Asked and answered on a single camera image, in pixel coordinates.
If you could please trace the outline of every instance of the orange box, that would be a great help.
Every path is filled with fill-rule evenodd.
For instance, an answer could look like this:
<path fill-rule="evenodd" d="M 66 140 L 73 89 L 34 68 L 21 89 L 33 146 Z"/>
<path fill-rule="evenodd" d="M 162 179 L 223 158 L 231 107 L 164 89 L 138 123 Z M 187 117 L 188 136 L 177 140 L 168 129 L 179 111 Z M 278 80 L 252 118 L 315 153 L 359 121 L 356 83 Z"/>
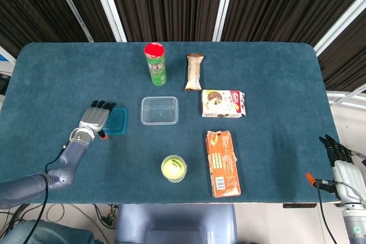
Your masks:
<path fill-rule="evenodd" d="M 233 141 L 229 131 L 208 131 L 206 136 L 212 196 L 234 197 L 241 194 Z"/>

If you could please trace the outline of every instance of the white pole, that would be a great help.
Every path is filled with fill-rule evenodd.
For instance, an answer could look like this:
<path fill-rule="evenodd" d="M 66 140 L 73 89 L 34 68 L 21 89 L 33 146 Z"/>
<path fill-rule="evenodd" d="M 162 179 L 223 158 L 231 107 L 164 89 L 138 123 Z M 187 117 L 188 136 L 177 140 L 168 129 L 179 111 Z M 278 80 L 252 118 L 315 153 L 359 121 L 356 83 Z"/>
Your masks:
<path fill-rule="evenodd" d="M 215 27 L 213 29 L 213 36 L 212 41 L 220 41 L 222 30 L 224 28 L 226 13 L 228 12 L 228 6 L 229 6 L 230 0 L 220 0 L 218 4 L 218 10 L 217 10 L 217 16 L 216 16 L 216 23 Z"/>
<path fill-rule="evenodd" d="M 124 28 L 118 15 L 114 0 L 100 0 L 107 16 L 109 25 L 117 42 L 127 42 Z"/>
<path fill-rule="evenodd" d="M 355 18 L 366 8 L 366 0 L 355 0 L 334 25 L 316 43 L 314 50 L 318 57 Z"/>

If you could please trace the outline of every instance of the protein bar wrapper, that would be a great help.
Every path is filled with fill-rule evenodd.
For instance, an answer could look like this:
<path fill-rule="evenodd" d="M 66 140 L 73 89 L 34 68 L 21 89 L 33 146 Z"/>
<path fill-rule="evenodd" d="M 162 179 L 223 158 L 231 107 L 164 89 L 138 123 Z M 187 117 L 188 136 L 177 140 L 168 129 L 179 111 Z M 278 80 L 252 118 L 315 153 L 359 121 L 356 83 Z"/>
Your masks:
<path fill-rule="evenodd" d="M 201 62 L 204 59 L 204 54 L 188 54 L 188 81 L 185 86 L 185 91 L 200 91 L 200 69 Z"/>
<path fill-rule="evenodd" d="M 234 197 L 241 194 L 233 141 L 229 131 L 208 131 L 206 137 L 212 196 Z"/>
<path fill-rule="evenodd" d="M 246 115 L 244 96 L 236 90 L 203 90 L 202 116 L 238 118 Z"/>

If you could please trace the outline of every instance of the transparent plastic box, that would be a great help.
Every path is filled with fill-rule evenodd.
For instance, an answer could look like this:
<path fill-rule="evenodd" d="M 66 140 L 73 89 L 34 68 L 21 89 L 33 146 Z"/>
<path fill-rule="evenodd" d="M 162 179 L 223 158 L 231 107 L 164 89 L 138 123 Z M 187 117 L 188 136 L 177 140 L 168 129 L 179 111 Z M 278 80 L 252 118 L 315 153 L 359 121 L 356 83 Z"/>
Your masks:
<path fill-rule="evenodd" d="M 141 102 L 141 123 L 144 125 L 173 125 L 178 122 L 176 97 L 145 97 Z"/>

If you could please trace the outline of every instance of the orange tip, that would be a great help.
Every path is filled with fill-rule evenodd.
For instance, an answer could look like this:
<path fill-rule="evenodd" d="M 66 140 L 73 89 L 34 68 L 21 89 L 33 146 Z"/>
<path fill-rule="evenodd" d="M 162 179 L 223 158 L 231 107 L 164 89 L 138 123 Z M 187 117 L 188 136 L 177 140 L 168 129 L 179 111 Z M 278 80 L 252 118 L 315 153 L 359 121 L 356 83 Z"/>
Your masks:
<path fill-rule="evenodd" d="M 307 173 L 307 179 L 308 179 L 309 183 L 311 184 L 311 186 L 314 186 L 315 177 L 313 177 L 313 175 L 311 173 Z"/>
<path fill-rule="evenodd" d="M 103 140 L 106 140 L 106 139 L 108 139 L 109 138 L 109 135 L 107 135 L 107 134 L 105 134 L 105 137 L 101 137 L 101 139 L 103 139 Z"/>

